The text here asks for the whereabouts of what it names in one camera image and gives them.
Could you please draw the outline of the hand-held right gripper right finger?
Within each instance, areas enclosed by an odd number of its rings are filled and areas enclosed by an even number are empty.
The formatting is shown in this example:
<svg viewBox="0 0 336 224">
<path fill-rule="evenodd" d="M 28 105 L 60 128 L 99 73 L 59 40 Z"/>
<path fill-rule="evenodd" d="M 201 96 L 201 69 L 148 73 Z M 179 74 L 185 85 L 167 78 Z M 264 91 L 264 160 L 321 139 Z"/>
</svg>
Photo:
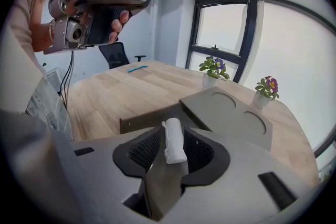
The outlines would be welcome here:
<svg viewBox="0 0 336 224">
<path fill-rule="evenodd" d="M 191 129 L 227 149 L 230 162 L 207 186 L 186 187 L 160 224 L 288 224 L 317 196 L 297 173 L 257 145 Z"/>
</svg>

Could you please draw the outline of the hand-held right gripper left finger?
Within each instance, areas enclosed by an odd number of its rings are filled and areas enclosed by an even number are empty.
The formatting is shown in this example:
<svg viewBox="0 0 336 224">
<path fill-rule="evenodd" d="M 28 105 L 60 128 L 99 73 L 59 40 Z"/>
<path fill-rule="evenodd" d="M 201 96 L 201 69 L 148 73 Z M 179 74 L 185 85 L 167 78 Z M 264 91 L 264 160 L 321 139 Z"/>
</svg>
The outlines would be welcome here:
<svg viewBox="0 0 336 224">
<path fill-rule="evenodd" d="M 162 137 L 160 127 L 97 140 L 60 138 L 60 161 L 79 202 L 79 224 L 158 224 L 145 176 Z"/>
</svg>

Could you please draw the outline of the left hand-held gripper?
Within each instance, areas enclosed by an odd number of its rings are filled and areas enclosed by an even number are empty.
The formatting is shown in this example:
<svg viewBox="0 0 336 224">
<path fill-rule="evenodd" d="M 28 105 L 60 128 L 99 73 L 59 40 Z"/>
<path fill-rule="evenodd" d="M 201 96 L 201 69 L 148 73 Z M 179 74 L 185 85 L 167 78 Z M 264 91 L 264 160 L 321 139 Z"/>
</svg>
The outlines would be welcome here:
<svg viewBox="0 0 336 224">
<path fill-rule="evenodd" d="M 151 0 L 49 0 L 54 26 L 52 45 L 44 54 L 112 44 L 111 22 L 124 10 L 145 9 Z"/>
</svg>

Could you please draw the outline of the small white cylinder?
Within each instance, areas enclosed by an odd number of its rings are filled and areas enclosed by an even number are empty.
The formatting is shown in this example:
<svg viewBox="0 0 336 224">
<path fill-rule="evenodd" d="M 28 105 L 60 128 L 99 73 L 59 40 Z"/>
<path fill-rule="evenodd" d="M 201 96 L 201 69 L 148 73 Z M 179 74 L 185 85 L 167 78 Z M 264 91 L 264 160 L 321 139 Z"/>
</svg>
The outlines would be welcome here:
<svg viewBox="0 0 336 224">
<path fill-rule="evenodd" d="M 163 121 L 162 126 L 165 133 L 164 155 L 167 164 L 177 164 L 187 161 L 184 152 L 184 136 L 181 122 L 177 118 L 169 118 Z"/>
</svg>

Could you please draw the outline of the grey drawer box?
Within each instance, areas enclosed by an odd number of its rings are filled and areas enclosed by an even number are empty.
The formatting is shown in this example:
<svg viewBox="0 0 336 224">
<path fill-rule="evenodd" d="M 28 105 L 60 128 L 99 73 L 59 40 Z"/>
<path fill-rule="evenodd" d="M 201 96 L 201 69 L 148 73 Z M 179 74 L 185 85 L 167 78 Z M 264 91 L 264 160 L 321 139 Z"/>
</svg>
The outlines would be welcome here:
<svg viewBox="0 0 336 224">
<path fill-rule="evenodd" d="M 183 127 L 192 127 L 217 134 L 231 135 L 271 149 L 272 123 L 250 105 L 219 87 L 181 98 L 176 104 L 120 120 L 122 134 L 161 125 L 177 118 Z"/>
</svg>

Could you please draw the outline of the person's left forearm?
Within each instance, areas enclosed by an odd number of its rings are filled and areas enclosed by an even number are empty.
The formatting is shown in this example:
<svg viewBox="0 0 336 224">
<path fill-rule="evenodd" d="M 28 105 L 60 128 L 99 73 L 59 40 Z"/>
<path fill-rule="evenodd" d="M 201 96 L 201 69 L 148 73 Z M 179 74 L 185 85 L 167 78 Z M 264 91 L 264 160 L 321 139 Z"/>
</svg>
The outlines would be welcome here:
<svg viewBox="0 0 336 224">
<path fill-rule="evenodd" d="M 54 44 L 55 20 L 42 24 L 31 21 L 29 29 L 31 31 L 32 48 L 34 52 L 45 51 Z"/>
</svg>

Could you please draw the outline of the person's left hand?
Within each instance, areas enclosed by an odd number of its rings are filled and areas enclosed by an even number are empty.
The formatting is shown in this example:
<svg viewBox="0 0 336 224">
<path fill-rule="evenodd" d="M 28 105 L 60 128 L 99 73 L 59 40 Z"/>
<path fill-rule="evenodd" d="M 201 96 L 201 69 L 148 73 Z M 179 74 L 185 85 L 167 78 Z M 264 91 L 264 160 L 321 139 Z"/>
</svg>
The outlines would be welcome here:
<svg viewBox="0 0 336 224">
<path fill-rule="evenodd" d="M 121 33 L 123 26 L 128 22 L 130 13 L 128 10 L 124 10 L 120 13 L 118 19 L 113 20 L 111 23 L 111 33 L 108 38 L 108 43 L 112 44 L 117 41 L 119 33 Z"/>
</svg>

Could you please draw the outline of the black office chair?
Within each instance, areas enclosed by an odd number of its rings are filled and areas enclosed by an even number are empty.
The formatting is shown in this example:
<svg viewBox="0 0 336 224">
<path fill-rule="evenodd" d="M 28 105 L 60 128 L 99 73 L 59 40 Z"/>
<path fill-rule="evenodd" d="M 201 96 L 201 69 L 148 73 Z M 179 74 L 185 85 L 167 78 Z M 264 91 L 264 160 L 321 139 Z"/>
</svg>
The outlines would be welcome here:
<svg viewBox="0 0 336 224">
<path fill-rule="evenodd" d="M 99 46 L 99 50 L 106 59 L 109 65 L 109 69 L 114 69 L 130 64 L 122 42 L 115 42 L 111 45 Z"/>
</svg>

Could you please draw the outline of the blue plastic stick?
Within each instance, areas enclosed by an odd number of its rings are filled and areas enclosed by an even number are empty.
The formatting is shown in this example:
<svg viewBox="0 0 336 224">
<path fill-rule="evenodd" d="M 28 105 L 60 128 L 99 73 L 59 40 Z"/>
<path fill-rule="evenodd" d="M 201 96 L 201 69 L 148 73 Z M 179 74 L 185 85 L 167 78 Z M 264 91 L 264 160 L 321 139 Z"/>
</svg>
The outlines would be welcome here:
<svg viewBox="0 0 336 224">
<path fill-rule="evenodd" d="M 146 66 L 146 65 L 142 65 L 142 66 L 139 66 L 139 67 L 136 67 L 136 68 L 128 69 L 127 73 L 134 72 L 136 70 L 140 70 L 140 69 L 147 68 L 147 67 L 148 66 Z"/>
</svg>

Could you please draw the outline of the person's grey trousers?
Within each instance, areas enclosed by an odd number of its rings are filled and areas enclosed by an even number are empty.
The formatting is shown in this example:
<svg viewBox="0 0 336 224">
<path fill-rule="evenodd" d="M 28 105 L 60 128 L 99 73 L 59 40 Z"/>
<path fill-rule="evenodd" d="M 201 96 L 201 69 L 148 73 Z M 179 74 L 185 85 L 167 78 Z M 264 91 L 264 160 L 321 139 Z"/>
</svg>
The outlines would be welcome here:
<svg viewBox="0 0 336 224">
<path fill-rule="evenodd" d="M 72 139 L 65 106 L 41 79 L 24 112 L 0 109 L 0 146 L 25 196 L 56 224 L 78 224 L 81 209 L 57 152 L 55 139 Z"/>
</svg>

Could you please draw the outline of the person's pink shirt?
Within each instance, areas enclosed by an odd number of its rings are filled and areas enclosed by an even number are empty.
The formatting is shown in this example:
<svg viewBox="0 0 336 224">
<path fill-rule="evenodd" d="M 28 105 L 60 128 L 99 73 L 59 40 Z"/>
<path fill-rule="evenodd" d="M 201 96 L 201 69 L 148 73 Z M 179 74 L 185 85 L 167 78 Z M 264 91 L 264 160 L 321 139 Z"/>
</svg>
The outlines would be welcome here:
<svg viewBox="0 0 336 224">
<path fill-rule="evenodd" d="M 25 53 L 27 53 L 28 57 L 42 73 L 43 78 L 46 79 L 46 72 L 39 64 L 35 52 L 33 51 L 31 31 L 29 29 L 31 21 L 42 23 L 41 17 L 44 1 L 45 0 L 14 0 L 9 12 L 9 27 Z"/>
</svg>

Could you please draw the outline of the pink flower potted plant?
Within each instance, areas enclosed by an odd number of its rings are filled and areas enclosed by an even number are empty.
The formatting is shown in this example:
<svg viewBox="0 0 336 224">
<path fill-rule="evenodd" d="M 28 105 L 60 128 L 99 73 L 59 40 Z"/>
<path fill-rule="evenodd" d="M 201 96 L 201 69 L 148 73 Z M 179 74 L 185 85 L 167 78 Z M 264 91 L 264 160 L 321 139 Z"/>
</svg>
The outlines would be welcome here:
<svg viewBox="0 0 336 224">
<path fill-rule="evenodd" d="M 263 109 L 271 101 L 279 98 L 278 82 L 272 76 L 264 77 L 259 82 L 257 82 L 255 90 L 256 93 L 253 98 L 253 104 L 259 109 Z"/>
</svg>

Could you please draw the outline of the black framed window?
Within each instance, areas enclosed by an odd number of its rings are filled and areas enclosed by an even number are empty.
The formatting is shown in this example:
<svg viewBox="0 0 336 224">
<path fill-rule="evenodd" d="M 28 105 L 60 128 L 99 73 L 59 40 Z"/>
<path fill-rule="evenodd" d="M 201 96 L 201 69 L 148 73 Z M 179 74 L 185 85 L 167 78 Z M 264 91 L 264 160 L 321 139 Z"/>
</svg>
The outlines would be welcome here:
<svg viewBox="0 0 336 224">
<path fill-rule="evenodd" d="M 186 68 L 196 57 L 221 59 L 238 83 L 257 28 L 258 0 L 195 0 Z"/>
</svg>

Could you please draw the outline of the purple flower potted plant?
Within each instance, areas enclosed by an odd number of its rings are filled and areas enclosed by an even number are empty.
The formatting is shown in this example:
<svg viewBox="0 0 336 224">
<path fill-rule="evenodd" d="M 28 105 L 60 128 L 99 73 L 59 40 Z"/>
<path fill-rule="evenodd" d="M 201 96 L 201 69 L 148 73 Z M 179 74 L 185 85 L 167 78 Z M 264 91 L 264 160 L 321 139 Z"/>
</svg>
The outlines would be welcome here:
<svg viewBox="0 0 336 224">
<path fill-rule="evenodd" d="M 206 71 L 202 78 L 204 89 L 212 88 L 216 85 L 217 80 L 224 78 L 229 80 L 230 76 L 226 72 L 226 64 L 219 58 L 208 56 L 203 63 L 199 64 L 199 71 Z"/>
</svg>

